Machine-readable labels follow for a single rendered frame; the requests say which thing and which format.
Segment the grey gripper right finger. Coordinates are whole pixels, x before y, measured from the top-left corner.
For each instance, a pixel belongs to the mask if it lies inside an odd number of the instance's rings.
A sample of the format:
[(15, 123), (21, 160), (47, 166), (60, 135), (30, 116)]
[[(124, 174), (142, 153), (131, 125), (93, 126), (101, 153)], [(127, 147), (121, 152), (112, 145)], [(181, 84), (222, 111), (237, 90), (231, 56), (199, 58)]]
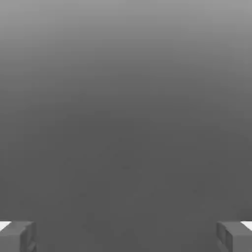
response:
[(252, 252), (252, 221), (218, 221), (219, 252)]

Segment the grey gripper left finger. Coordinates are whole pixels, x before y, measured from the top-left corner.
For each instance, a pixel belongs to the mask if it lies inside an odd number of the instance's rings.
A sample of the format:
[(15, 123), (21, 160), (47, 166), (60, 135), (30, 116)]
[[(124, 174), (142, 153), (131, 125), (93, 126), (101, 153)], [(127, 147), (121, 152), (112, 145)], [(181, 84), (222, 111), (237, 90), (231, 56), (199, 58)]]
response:
[(0, 220), (0, 252), (37, 252), (36, 223)]

